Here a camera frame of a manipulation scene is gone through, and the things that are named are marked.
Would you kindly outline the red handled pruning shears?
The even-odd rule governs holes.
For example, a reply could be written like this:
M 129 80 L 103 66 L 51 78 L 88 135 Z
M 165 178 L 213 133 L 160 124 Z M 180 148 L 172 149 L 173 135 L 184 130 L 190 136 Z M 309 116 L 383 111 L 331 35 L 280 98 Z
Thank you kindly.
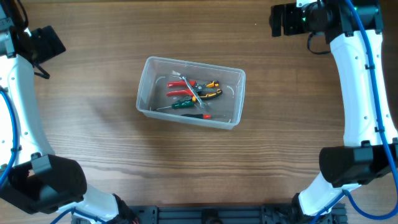
M 204 88 L 197 84 L 196 81 L 189 81 L 189 84 L 191 84 L 192 88 L 196 92 L 201 92 L 204 90 Z M 170 91 L 166 95 L 167 96 L 180 96 L 180 95 L 188 95 L 188 96 L 193 96 L 192 91 L 187 88 L 187 84 L 184 81 L 177 81 L 177 82 L 169 82 L 167 84 L 168 88 L 173 88 L 173 87 L 186 87 L 184 90 L 175 90 L 175 91 Z

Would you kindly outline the orange black long-nose pliers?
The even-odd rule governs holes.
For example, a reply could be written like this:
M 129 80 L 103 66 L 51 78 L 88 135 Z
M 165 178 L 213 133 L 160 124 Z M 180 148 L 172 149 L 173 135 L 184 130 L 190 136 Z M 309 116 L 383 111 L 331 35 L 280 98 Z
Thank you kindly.
M 219 97 L 223 93 L 218 80 L 206 84 L 195 84 L 193 89 L 202 100 L 211 100 Z

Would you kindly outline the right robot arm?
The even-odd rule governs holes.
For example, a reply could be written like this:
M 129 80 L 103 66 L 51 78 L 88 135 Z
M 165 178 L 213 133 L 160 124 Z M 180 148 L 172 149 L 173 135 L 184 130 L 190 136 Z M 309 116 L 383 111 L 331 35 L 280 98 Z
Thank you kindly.
M 272 6 L 269 24 L 273 37 L 323 35 L 340 76 L 344 144 L 320 151 L 320 173 L 294 196 L 289 214 L 292 223 L 316 223 L 353 190 L 397 175 L 397 130 L 381 62 L 381 6 L 378 1 L 296 1 Z

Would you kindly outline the silver L-shaped socket wrench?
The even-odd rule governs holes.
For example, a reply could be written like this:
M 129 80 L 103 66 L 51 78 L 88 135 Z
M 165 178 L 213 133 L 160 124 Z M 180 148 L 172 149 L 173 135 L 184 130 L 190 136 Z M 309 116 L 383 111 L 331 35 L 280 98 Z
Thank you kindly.
M 201 108 L 207 109 L 206 103 L 200 98 L 200 96 L 198 95 L 198 93 L 194 90 L 194 88 L 192 87 L 192 85 L 189 83 L 187 77 L 185 77 L 185 76 L 182 75 L 181 73 L 178 73 L 178 72 L 176 72 L 176 71 L 174 71 L 174 70 L 172 71 L 172 75 L 173 75 L 173 76 L 176 76 L 176 77 L 179 77 L 180 79 L 182 79 L 182 80 L 186 83 L 186 85 L 187 85 L 187 87 L 189 88 L 189 90 L 193 93 L 193 95 L 195 96 L 195 98 L 197 99 L 197 101 L 199 102 Z

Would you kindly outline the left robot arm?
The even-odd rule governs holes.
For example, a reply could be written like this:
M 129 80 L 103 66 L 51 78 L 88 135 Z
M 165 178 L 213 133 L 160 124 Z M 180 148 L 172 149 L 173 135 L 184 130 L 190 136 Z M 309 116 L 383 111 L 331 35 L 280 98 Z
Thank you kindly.
M 72 214 L 89 223 L 138 223 L 115 194 L 90 186 L 83 169 L 55 154 L 45 135 L 34 77 L 65 51 L 51 26 L 29 30 L 20 1 L 1 2 L 1 198 L 28 213 Z

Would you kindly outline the green handled screwdriver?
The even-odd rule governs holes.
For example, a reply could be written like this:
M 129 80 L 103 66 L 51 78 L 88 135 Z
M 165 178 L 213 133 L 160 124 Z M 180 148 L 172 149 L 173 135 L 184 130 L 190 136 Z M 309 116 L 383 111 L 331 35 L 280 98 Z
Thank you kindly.
M 186 96 L 172 103 L 170 106 L 163 107 L 163 109 L 172 108 L 177 110 L 177 109 L 189 108 L 195 105 L 195 101 L 196 98 L 194 96 Z

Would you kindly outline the black red handled screwdriver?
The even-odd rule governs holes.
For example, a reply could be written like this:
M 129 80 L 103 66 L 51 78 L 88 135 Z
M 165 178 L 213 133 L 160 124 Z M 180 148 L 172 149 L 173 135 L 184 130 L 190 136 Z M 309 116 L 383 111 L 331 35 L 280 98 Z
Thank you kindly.
M 197 119 L 225 119 L 225 115 L 211 115 L 211 114 L 182 114 L 184 117 L 197 118 Z

